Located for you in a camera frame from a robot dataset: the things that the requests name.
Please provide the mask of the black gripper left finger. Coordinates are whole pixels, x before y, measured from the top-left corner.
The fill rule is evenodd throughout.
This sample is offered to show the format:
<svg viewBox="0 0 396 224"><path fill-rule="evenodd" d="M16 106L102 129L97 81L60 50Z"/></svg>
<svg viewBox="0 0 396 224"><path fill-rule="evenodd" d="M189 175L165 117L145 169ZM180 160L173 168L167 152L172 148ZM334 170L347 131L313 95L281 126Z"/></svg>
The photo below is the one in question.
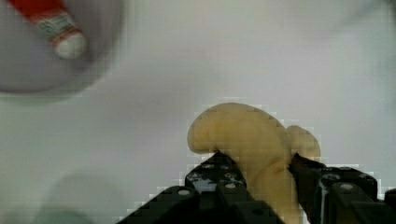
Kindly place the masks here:
<svg viewBox="0 0 396 224"><path fill-rule="evenodd" d="M117 224L284 224L270 206L252 198L230 157L217 152Z"/></svg>

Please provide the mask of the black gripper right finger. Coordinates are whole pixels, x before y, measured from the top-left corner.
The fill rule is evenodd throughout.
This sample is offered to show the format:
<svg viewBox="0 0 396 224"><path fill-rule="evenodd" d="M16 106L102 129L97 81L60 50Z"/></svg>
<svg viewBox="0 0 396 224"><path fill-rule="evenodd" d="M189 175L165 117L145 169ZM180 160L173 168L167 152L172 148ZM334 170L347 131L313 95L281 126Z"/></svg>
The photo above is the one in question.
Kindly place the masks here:
<svg viewBox="0 0 396 224"><path fill-rule="evenodd" d="M377 180L350 167L328 167L298 154L289 170L310 224L396 224L395 191L377 197Z"/></svg>

